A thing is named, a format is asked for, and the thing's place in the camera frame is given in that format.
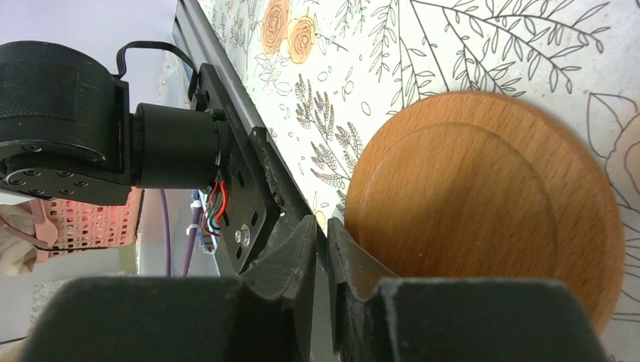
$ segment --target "white cloth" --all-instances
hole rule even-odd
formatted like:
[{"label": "white cloth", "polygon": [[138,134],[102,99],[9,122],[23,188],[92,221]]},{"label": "white cloth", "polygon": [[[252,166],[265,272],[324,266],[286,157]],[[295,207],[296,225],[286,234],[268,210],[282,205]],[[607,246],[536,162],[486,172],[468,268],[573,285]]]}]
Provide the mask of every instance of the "white cloth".
[{"label": "white cloth", "polygon": [[[22,207],[0,205],[0,215],[9,225],[25,234],[35,234],[33,216]],[[30,273],[35,255],[36,249],[31,243],[0,229],[0,268],[6,275]]]}]

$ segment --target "silver bolt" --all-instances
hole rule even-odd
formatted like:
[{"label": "silver bolt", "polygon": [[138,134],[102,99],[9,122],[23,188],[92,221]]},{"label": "silver bolt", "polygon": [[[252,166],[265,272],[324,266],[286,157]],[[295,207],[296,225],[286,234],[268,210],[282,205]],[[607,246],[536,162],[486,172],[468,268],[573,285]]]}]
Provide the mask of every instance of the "silver bolt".
[{"label": "silver bolt", "polygon": [[235,231],[235,242],[243,247],[248,247],[251,243],[251,232],[247,224],[242,224],[240,230]]}]

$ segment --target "table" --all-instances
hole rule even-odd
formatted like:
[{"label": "table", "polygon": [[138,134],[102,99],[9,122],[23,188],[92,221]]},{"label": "table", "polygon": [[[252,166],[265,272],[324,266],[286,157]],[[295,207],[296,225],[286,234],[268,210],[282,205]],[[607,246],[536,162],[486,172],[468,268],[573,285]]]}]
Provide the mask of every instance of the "table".
[{"label": "table", "polygon": [[303,196],[326,228],[384,122],[446,91],[494,91],[554,115],[598,159],[626,233],[626,274],[602,336],[640,347],[640,2],[198,0]]}]

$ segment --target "wood grain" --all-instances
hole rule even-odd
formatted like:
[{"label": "wood grain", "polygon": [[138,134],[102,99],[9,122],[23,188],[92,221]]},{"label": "wood grain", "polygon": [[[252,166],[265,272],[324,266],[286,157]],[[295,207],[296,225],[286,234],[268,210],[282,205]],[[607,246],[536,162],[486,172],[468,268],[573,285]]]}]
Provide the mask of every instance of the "wood grain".
[{"label": "wood grain", "polygon": [[601,333],[623,278],[620,214],[602,170],[571,132],[497,94],[415,103],[355,167],[345,224],[404,277],[564,281]]}]

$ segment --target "red wire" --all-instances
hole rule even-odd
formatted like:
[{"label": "red wire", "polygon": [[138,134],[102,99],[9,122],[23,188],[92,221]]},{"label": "red wire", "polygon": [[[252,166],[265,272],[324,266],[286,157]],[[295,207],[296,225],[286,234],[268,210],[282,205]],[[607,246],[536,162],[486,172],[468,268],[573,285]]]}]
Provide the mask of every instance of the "red wire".
[{"label": "red wire", "polygon": [[220,183],[220,191],[222,192],[222,207],[220,208],[220,210],[216,214],[216,217],[214,218],[214,220],[216,221],[216,224],[218,225],[220,224],[220,217],[226,211],[226,204],[229,201],[229,195],[226,193],[226,181],[222,181]]},{"label": "red wire", "polygon": [[211,193],[209,194],[209,200],[207,201],[207,207],[205,207],[205,211],[202,214],[202,219],[200,221],[200,223],[202,224],[202,230],[205,230],[205,232],[209,235],[213,235],[213,236],[217,236],[219,237],[219,235],[215,232],[211,232],[209,231],[209,228],[205,225],[205,220],[207,219],[207,212],[209,211],[209,207],[211,206],[211,202],[213,201],[214,194],[216,193],[216,191],[218,190],[218,186],[220,186],[220,184],[218,183],[218,181],[216,180],[216,184],[214,185],[214,190],[211,191]]}]

